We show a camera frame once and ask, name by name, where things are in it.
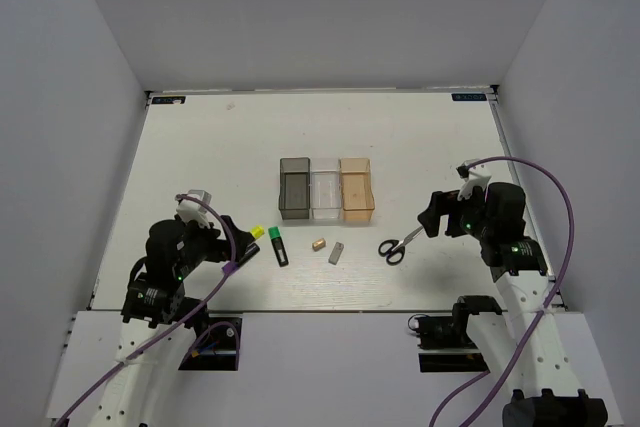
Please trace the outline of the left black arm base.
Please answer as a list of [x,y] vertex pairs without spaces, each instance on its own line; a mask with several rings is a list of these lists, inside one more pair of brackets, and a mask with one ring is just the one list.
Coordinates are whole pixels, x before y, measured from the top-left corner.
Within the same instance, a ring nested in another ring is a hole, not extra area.
[[242,316],[210,316],[179,366],[180,371],[235,372],[239,367]]

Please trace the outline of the green cap highlighter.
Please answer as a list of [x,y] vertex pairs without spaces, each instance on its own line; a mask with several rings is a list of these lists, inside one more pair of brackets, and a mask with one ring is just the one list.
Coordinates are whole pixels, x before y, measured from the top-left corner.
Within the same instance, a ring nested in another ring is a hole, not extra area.
[[270,227],[268,234],[278,265],[280,267],[288,266],[289,259],[279,228],[277,226]]

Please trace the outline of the yellow cap highlighter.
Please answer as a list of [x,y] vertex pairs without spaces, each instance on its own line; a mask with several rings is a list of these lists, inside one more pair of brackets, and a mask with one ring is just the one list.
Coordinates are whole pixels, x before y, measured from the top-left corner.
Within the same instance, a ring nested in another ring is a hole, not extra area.
[[261,225],[256,225],[255,227],[253,227],[250,230],[250,233],[251,233],[252,237],[255,240],[257,240],[257,239],[261,238],[264,235],[265,231],[264,231],[264,228]]

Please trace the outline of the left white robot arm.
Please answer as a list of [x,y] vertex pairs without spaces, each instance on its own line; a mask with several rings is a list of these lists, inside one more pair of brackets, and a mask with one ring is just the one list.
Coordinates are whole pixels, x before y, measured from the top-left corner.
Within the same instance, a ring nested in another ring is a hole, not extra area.
[[229,278],[258,253],[262,227],[242,231],[230,217],[221,220],[216,227],[203,213],[178,214],[150,227],[129,275],[117,357],[99,382],[104,392],[91,425],[156,426],[181,368],[237,369],[241,320],[211,317],[184,286],[203,262],[221,264]]

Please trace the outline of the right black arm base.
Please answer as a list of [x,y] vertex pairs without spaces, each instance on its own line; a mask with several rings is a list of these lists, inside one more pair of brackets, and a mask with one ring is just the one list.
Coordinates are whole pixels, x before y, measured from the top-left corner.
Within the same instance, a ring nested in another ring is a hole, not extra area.
[[418,340],[421,373],[482,373],[488,370],[479,348],[467,335],[469,318],[481,313],[501,315],[502,308],[490,296],[461,296],[448,315],[416,314],[409,331]]

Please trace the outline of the black handled scissors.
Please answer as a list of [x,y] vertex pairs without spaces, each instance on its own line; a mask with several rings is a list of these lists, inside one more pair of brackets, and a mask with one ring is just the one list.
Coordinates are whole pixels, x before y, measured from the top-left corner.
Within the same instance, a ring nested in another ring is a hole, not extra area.
[[406,253],[406,246],[418,237],[424,228],[414,229],[402,239],[387,239],[378,246],[378,255],[385,259],[387,265],[396,266],[402,262]]

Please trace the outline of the purple cap highlighter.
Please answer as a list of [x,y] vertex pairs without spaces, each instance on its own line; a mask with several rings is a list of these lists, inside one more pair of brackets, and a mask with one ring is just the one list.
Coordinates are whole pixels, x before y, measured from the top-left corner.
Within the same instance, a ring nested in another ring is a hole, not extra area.
[[225,275],[232,275],[241,267],[246,265],[251,259],[253,259],[259,251],[260,251],[260,248],[257,245],[252,245],[251,249],[248,249],[238,261],[226,263],[222,267],[222,272]]

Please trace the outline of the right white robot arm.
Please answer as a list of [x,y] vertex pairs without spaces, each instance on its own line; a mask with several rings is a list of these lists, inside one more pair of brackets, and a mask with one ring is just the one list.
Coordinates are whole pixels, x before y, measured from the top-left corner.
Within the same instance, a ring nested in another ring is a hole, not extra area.
[[572,370],[546,299],[553,282],[539,244],[525,234],[526,195],[495,182],[432,193],[418,220],[428,237],[469,235],[479,242],[499,296],[462,296],[452,309],[453,337],[475,345],[502,396],[505,426],[604,426],[605,402],[590,396]]

